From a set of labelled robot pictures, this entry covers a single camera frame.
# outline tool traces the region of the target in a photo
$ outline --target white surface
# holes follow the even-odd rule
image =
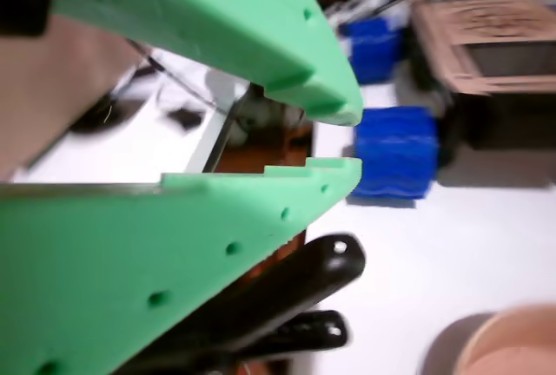
[[[155,56],[225,109],[247,90],[248,82],[198,62],[161,50]],[[163,104],[156,102],[158,91]],[[155,183],[163,173],[201,173],[226,116],[202,106],[202,125],[185,131],[163,111],[182,104],[199,107],[162,77],[128,122],[95,135],[67,134],[31,169],[18,171],[14,182]]]
[[[368,107],[395,104],[391,86],[366,87]],[[318,124],[314,156],[341,156],[352,129]],[[321,302],[342,313],[349,346],[296,361],[296,373],[430,375],[421,371],[435,337],[457,319],[523,303],[555,301],[556,194],[550,154],[462,151],[452,179],[506,177],[524,188],[442,187],[415,208],[341,201],[307,232],[355,234],[363,276]]]

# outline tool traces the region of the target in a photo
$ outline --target wire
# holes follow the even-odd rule
[[[144,47],[142,47],[139,43],[136,43],[135,41],[133,41],[131,39],[128,39],[127,41],[128,41],[128,44],[131,45],[131,47],[135,51],[137,51],[143,58],[145,58],[145,60],[147,60],[147,63],[149,63],[153,69],[155,69],[159,73],[162,73],[163,75],[165,75],[167,78],[169,78],[174,83],[176,83],[178,86],[180,86],[182,89],[184,89],[189,94],[191,94],[195,99],[197,99],[197,100],[203,102],[204,104],[210,106],[211,108],[213,108],[217,112],[221,113],[222,115],[227,115],[228,114],[227,110],[224,110],[224,109],[220,108],[216,103],[211,102],[210,100],[206,99],[205,97],[203,97],[202,95],[197,93],[191,86],[189,86],[187,83],[185,83],[178,75],[174,74],[172,71],[170,71],[168,68],[166,68],[163,64],[161,64],[159,61],[157,61],[155,58],[153,58],[149,54],[149,52]]]

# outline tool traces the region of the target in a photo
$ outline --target hole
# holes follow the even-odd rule
[[[282,220],[287,220],[288,217],[289,217],[289,208],[287,208],[287,207],[284,208],[284,209],[281,211],[280,217],[281,217]]]
[[[51,360],[43,364],[38,371],[35,372],[36,375],[58,375],[60,373],[60,364],[55,360]]]
[[[168,303],[170,299],[170,291],[159,291],[157,293],[152,293],[149,296],[149,307],[155,308],[164,306]]]
[[[235,255],[242,250],[242,246],[238,242],[232,242],[226,247],[226,255]]]
[[[328,333],[332,334],[333,336],[340,336],[341,335],[341,330],[340,330],[339,327],[329,326],[328,327]]]
[[[344,253],[348,249],[348,245],[346,242],[335,242],[334,243],[334,252],[336,253]]]

